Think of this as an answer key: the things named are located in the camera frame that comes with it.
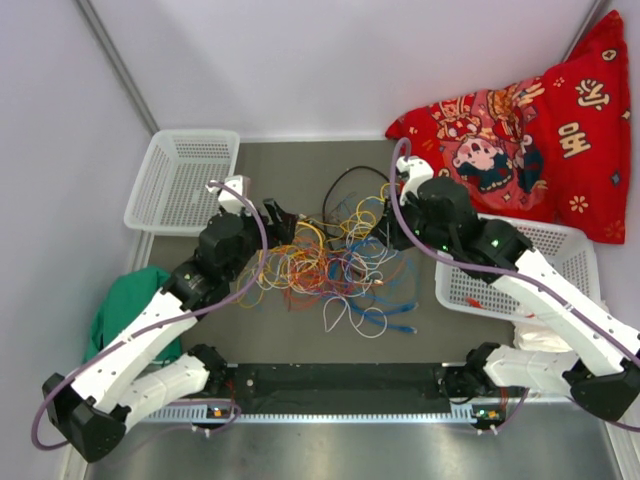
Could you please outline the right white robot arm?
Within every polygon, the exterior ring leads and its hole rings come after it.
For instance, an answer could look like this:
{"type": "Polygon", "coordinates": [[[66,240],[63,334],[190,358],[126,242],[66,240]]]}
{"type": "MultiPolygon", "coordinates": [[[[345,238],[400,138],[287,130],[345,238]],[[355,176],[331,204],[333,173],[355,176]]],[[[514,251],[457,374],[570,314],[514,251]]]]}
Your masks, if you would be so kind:
{"type": "Polygon", "coordinates": [[[608,422],[638,401],[638,330],[583,295],[513,224],[478,215],[463,186],[423,177],[392,187],[373,233],[396,250],[416,247],[512,297],[568,344],[557,353],[482,344],[465,365],[474,393],[547,391],[608,422]]]}

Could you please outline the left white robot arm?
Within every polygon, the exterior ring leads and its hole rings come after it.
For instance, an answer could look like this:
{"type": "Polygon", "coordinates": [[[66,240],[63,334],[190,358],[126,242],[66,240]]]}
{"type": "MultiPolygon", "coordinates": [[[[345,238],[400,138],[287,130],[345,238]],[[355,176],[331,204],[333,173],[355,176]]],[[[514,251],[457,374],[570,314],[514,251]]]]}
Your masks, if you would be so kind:
{"type": "Polygon", "coordinates": [[[76,371],[43,384],[47,416],[89,463],[108,456],[142,419],[184,396],[216,396],[226,387],[226,363],[197,345],[169,365],[149,364],[214,306],[230,301],[232,283],[257,252],[289,245],[298,217],[274,200],[266,215],[241,202],[221,208],[199,234],[193,255],[176,267],[133,322],[76,371]]]}

